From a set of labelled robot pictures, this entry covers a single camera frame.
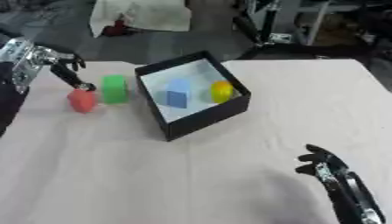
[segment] floor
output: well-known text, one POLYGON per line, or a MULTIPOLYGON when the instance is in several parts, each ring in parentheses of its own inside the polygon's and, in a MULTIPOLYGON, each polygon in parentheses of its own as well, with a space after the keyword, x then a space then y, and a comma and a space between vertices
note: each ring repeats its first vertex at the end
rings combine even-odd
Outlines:
MULTIPOLYGON (((192 30, 189 32, 146 32, 115 38, 91 36, 88 20, 94 0, 57 2, 59 10, 45 18, 37 13, 14 10, 0 14, 0 21, 30 39, 67 46, 86 60, 128 61, 150 64, 177 56, 208 50, 218 60, 234 60, 252 44, 239 32, 232 31, 235 12, 231 0, 190 1, 192 30)), ((260 56, 264 60, 295 59, 287 55, 260 56)), ((374 60, 372 74, 392 92, 392 63, 374 60)))

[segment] robotic arm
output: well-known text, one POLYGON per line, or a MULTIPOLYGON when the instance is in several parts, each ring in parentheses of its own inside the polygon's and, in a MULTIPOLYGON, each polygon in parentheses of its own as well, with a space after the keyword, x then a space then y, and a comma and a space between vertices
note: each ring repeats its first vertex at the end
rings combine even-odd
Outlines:
POLYGON ((52 73, 73 88, 96 90, 93 84, 78 77, 76 71, 86 64, 77 53, 57 45, 33 43, 3 26, 0 33, 10 38, 0 49, 0 136, 19 111, 43 66, 50 66, 52 73))
POLYGON ((296 169, 316 177, 328 192, 341 224, 384 224, 385 217, 360 177, 328 150, 306 145, 311 154, 298 157, 311 162, 296 169))

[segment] blue cube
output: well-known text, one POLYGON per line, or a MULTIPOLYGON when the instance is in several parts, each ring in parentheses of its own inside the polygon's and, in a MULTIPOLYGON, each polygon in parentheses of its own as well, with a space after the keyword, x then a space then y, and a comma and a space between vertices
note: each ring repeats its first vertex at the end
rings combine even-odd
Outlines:
POLYGON ((167 105, 186 109, 190 97, 191 85, 186 79, 171 80, 167 86, 167 105))

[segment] green cube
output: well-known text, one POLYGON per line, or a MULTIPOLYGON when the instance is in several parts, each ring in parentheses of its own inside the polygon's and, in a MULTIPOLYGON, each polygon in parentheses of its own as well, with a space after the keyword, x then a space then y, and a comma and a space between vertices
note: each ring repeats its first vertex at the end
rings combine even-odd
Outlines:
POLYGON ((127 82, 123 75, 106 75, 102 79, 103 101, 107 104, 128 101, 127 82))

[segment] toy block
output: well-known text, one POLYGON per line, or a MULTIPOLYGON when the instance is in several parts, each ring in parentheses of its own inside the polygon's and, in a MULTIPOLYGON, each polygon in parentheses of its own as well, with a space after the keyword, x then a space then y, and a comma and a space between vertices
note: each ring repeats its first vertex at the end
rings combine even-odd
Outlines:
POLYGON ((67 98, 72 108, 82 114, 91 112, 96 105, 95 92, 75 89, 67 98))
POLYGON ((174 108, 186 109, 188 107, 190 92, 191 86, 188 80, 171 80, 166 89, 167 105, 174 108))
POLYGON ((124 103, 128 101, 127 82, 123 75, 107 75, 102 79, 102 97, 107 104, 124 103))

